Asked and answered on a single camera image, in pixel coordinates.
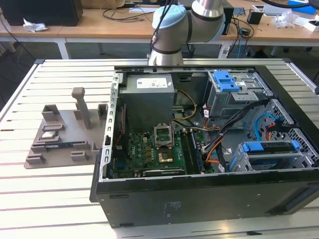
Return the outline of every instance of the sticker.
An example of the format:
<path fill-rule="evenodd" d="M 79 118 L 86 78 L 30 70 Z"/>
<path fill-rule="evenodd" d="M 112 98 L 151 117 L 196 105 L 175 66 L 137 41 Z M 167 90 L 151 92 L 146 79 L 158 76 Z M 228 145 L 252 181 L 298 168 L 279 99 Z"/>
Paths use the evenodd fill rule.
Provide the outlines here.
<path fill-rule="evenodd" d="M 208 110 L 204 110 L 204 117 L 209 118 L 209 111 Z"/>
<path fill-rule="evenodd" d="M 224 152 L 224 154 L 232 154 L 231 148 L 227 148 L 226 152 Z"/>
<path fill-rule="evenodd" d="M 167 88 L 166 78 L 139 78 L 137 88 Z"/>
<path fill-rule="evenodd" d="M 59 146 L 58 145 L 47 145 L 45 146 L 46 148 L 58 148 Z"/>
<path fill-rule="evenodd" d="M 221 164 L 218 165 L 218 169 L 219 169 L 219 171 L 222 172 L 222 173 L 225 172 L 225 168 L 224 168 Z"/>
<path fill-rule="evenodd" d="M 245 86 L 246 85 L 245 82 L 235 82 L 235 84 L 237 86 Z"/>

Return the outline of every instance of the metal workbench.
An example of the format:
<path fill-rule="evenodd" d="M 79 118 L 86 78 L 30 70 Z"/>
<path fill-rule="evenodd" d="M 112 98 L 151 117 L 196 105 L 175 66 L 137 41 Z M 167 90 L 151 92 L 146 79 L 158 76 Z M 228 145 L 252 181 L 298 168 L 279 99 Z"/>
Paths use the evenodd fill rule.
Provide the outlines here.
<path fill-rule="evenodd" d="M 280 59 L 192 59 L 186 64 L 266 65 L 319 127 L 315 85 Z M 98 203 L 90 203 L 93 165 L 30 169 L 23 163 L 45 104 L 74 110 L 73 87 L 86 89 L 89 109 L 109 101 L 114 66 L 146 60 L 46 60 L 35 64 L 0 113 L 0 238 L 319 238 L 319 199 L 290 216 L 112 229 Z"/>

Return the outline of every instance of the green circuit board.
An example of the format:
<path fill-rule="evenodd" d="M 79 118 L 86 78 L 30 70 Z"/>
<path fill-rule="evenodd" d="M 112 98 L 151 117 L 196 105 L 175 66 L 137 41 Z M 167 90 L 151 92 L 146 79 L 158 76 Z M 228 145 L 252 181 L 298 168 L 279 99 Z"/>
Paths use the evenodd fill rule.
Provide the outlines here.
<path fill-rule="evenodd" d="M 128 139 L 128 157 L 125 161 L 114 162 L 114 173 L 116 178 L 132 178 L 140 177 L 138 171 L 152 170 L 152 169 L 183 169 L 186 171 L 185 158 L 183 155 L 183 148 L 180 139 L 181 132 L 173 132 L 174 146 L 172 148 L 161 147 L 157 148 L 155 145 L 155 134 L 151 132 L 132 132 L 129 133 Z M 167 141 L 167 133 L 164 131 L 157 131 L 158 141 Z M 198 148 L 203 146 L 204 140 L 201 132 L 195 133 L 195 139 Z M 160 162 L 162 155 L 168 152 L 167 158 L 172 158 L 172 162 Z"/>

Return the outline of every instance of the floor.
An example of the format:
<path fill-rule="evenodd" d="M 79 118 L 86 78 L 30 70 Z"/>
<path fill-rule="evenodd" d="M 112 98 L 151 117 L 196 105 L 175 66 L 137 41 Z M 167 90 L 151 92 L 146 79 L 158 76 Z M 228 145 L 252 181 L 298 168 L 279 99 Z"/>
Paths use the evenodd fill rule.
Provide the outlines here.
<path fill-rule="evenodd" d="M 0 56 L 0 110 L 34 62 L 25 50 L 21 51 L 22 47 L 20 45 L 15 45 L 16 53 L 4 53 Z M 25 47 L 37 59 L 61 59 L 59 49 L 55 43 L 30 42 Z M 104 55 L 99 54 L 98 45 L 95 43 L 69 43 L 67 47 L 73 59 L 136 59 L 145 58 L 146 54 L 149 53 L 148 44 L 107 43 L 103 44 Z M 195 47 L 194 58 L 218 57 L 219 47 L 217 45 L 199 44 Z M 266 47 L 265 53 L 270 56 L 271 50 L 272 47 Z M 237 52 L 238 49 L 235 47 L 234 53 L 231 53 L 229 58 L 237 58 Z M 240 57 L 246 57 L 245 50 L 240 54 Z M 276 58 L 290 58 L 310 79 L 313 79 L 319 70 L 319 48 L 313 48 L 311 52 L 307 52 L 301 47 L 290 47 L 288 53 L 285 53 L 283 48 L 279 47 Z"/>

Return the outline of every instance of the motherboard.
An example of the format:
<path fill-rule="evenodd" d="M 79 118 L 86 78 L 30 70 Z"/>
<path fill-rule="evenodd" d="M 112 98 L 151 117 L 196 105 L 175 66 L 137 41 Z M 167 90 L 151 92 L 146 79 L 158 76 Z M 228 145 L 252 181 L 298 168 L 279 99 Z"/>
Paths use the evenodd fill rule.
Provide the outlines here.
<path fill-rule="evenodd" d="M 191 134 L 194 135 L 196 147 L 190 138 L 192 145 L 187 144 L 187 136 Z M 192 163 L 189 150 L 191 148 L 193 152 L 198 151 L 203 145 L 203 135 L 200 131 L 168 131 L 164 128 L 149 132 L 131 132 L 128 138 L 127 155 L 114 158 L 114 178 L 193 174 L 198 164 Z"/>

